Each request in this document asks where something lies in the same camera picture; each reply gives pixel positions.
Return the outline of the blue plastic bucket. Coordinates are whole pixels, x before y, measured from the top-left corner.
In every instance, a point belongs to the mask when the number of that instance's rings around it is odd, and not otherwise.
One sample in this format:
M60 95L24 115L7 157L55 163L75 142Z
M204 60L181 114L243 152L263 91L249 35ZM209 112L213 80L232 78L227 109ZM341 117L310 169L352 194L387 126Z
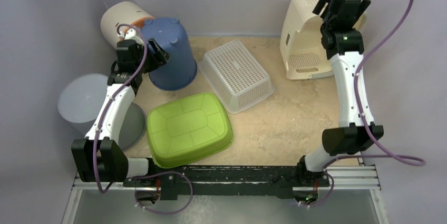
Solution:
M151 82L161 90L176 91L188 86L197 75L188 34L177 18L146 19L141 29L145 38L154 39L169 55L169 62L149 73Z

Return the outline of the large cream laundry basket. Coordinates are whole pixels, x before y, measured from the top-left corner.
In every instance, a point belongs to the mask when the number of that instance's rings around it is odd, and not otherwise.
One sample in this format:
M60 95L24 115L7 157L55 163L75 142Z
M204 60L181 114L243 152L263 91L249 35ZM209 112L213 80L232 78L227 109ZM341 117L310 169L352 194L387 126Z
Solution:
M319 0L291 0L280 37L289 80L330 77L332 67L321 44L322 19L312 13Z

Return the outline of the grey plastic bucket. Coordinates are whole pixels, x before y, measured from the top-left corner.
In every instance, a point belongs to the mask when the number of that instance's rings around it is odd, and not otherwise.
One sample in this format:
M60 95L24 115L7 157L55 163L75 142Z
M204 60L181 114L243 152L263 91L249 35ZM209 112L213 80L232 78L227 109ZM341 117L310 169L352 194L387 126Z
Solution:
M99 73L82 75L69 83L58 100L58 110L67 122L86 135L100 113L106 97L108 77ZM145 114L132 103L125 115L118 139L121 150L133 147L145 133Z

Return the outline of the green plastic tray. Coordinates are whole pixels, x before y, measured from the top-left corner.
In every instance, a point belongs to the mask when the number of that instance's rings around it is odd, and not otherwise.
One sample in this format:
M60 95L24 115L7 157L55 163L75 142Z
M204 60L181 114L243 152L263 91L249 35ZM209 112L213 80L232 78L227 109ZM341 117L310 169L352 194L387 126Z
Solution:
M170 169L219 153L234 141L226 109L210 92L168 102L147 115L153 162Z

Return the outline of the small white perforated basket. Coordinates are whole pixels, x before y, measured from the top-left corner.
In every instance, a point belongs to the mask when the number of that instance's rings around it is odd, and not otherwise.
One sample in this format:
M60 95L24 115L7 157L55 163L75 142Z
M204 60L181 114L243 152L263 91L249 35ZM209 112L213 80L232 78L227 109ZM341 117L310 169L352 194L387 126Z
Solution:
M231 114L245 111L275 92L269 74L240 40L205 52L198 69Z

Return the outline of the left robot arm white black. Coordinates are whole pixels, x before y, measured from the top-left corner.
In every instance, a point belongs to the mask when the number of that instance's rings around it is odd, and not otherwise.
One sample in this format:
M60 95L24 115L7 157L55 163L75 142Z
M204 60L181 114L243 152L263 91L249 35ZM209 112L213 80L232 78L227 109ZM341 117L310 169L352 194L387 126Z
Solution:
M125 116L137 95L143 74L169 62L170 55L155 39L143 44L129 39L117 43L117 60L111 66L99 116L83 139L76 139L71 152L83 182L123 182L137 177L145 187L157 181L148 158L128 158L118 145Z

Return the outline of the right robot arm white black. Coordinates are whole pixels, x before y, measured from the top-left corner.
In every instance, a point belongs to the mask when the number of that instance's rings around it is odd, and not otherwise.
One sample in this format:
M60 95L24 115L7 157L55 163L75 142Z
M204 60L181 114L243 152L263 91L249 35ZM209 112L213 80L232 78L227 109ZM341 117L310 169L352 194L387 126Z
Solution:
M321 44L333 69L339 101L338 127L325 129L322 145L301 158L297 181L307 186L327 164L345 154L354 155L380 139L384 128L377 125L367 107L363 70L364 42L354 25L370 5L370 0L318 0L313 13L323 20Z

